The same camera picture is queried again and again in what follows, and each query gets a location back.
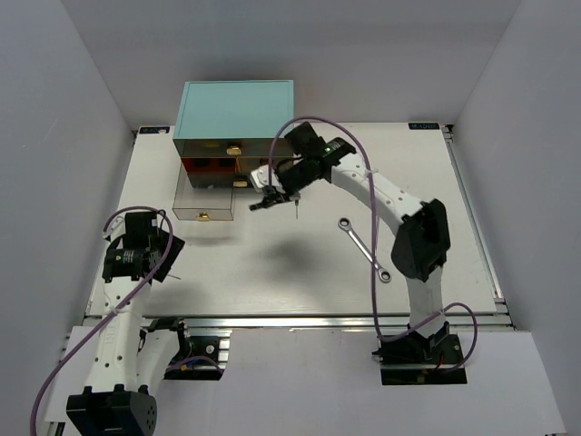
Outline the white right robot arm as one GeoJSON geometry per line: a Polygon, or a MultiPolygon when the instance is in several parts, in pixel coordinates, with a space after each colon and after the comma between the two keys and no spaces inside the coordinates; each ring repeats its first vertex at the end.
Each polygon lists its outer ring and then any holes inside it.
{"type": "Polygon", "coordinates": [[[251,172],[261,193],[251,210],[297,202],[300,192],[319,180],[351,194],[371,211],[371,231],[384,222],[395,237],[391,261],[407,283],[411,354],[431,362],[443,350],[448,324],[442,300],[443,267],[450,248],[446,207],[438,199],[421,200],[372,169],[362,143],[349,131],[325,141],[311,120],[288,121],[275,135],[293,152],[282,163],[268,161],[251,172]]]}

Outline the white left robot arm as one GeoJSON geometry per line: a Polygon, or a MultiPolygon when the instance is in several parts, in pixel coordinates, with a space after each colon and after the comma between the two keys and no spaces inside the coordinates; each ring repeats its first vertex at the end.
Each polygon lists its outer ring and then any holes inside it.
{"type": "Polygon", "coordinates": [[[165,213],[153,208],[125,208],[106,222],[96,353],[82,392],[66,403],[82,435],[152,435],[154,394],[165,370],[191,354],[192,340],[179,320],[143,327],[153,284],[165,279],[184,246],[171,229],[165,213]]]}

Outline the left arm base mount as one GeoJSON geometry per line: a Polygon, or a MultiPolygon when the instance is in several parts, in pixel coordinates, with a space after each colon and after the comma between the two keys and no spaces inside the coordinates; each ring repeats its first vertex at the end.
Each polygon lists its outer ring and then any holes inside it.
{"type": "Polygon", "coordinates": [[[220,357],[221,336],[210,334],[192,334],[183,318],[169,317],[153,320],[140,331],[138,355],[145,348],[157,345],[161,340],[169,343],[177,351],[165,363],[163,378],[169,381],[219,381],[222,378],[220,357]]]}

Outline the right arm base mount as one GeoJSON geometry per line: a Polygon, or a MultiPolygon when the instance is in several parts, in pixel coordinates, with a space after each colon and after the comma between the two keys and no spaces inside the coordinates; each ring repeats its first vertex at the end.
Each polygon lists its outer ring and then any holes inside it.
{"type": "Polygon", "coordinates": [[[465,385],[468,377],[459,337],[450,334],[435,350],[425,353],[408,336],[395,342],[380,342],[372,354],[379,363],[384,386],[465,385]]]}

